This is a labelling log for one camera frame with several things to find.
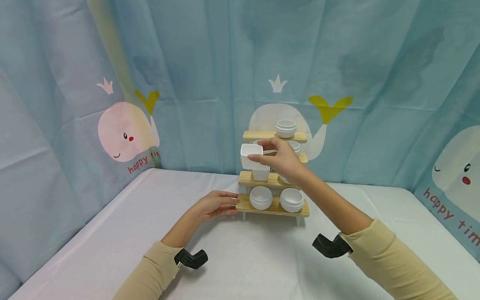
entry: forearm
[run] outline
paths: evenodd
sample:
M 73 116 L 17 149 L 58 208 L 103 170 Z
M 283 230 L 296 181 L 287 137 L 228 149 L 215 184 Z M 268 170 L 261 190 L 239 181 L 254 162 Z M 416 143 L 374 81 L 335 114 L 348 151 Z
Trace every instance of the forearm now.
M 185 248 L 202 223 L 201 212 L 192 206 L 163 237 L 162 243 L 173 248 Z
M 373 220 L 369 216 L 345 200 L 306 167 L 299 169 L 295 177 L 295 183 L 341 232 L 345 234 L 359 232 L 372 223 Z
M 454 300 L 440 278 L 383 223 L 345 235 L 350 258 L 396 300 Z
M 113 300 L 157 300 L 177 275 L 175 255 L 188 244 L 202 222 L 196 207 L 185 212 L 162 241 L 154 243 L 143 256 Z
M 157 241 L 117 291 L 113 300 L 158 300 L 175 278 L 178 267 L 175 255 L 181 248 L 172 248 Z

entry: whale cartoon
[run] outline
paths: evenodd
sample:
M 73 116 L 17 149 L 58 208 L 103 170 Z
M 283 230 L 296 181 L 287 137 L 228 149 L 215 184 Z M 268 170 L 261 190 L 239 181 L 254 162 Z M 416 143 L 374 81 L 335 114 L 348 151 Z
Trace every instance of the whale cartoon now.
M 480 221 L 480 126 L 468 127 L 448 142 L 432 179 L 450 201 Z
M 301 145 L 301 150 L 305 152 L 308 160 L 313 160 L 319 156 L 324 147 L 328 123 L 347 108 L 353 102 L 353 98 L 340 99 L 332 107 L 320 96 L 311 96 L 308 101 L 317 107 L 322 116 L 322 126 L 314 136 L 312 136 L 310 127 L 302 114 L 293 106 L 281 103 L 265 104 L 257 108 L 250 118 L 248 130 L 275 131 L 278 120 L 295 121 L 297 131 L 304 132 L 307 135 L 307 143 Z
M 159 92 L 153 91 L 148 100 L 135 91 L 147 108 L 150 122 L 136 105 L 118 102 L 107 108 L 98 121 L 98 137 L 107 154 L 119 162 L 129 161 L 150 147 L 160 145 L 152 113 Z

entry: backdrop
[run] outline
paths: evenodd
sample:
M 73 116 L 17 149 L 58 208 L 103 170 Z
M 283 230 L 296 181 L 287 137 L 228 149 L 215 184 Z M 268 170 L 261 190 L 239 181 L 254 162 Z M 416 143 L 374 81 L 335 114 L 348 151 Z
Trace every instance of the backdrop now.
M 243 132 L 281 116 L 307 132 L 317 175 L 413 191 L 478 259 L 479 14 L 477 0 L 2 0 L 0 299 L 143 170 L 236 174 Z

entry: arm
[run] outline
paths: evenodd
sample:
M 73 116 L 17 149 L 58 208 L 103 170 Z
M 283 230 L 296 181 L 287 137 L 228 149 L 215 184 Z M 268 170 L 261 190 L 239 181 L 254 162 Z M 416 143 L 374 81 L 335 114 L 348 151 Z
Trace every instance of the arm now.
M 113 300 L 158 300 L 179 270 L 175 255 L 188 244 L 203 222 L 235 214 L 237 197 L 234 193 L 213 191 L 200 199 L 161 241 L 153 244 Z
M 396 300 L 454 300 L 456 297 L 435 273 L 394 232 L 345 200 L 298 159 L 290 145 L 279 139 L 258 142 L 275 156 L 249 159 L 268 165 L 298 185 L 341 231 L 350 245 L 350 258 L 362 272 Z

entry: left hand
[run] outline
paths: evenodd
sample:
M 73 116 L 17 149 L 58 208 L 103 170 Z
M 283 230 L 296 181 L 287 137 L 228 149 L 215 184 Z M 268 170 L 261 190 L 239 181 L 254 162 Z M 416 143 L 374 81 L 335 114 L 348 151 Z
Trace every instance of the left hand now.
M 238 204 L 238 194 L 223 191 L 211 191 L 198 200 L 192 209 L 201 214 L 204 222 L 219 216 L 228 216 L 237 213 L 235 205 Z

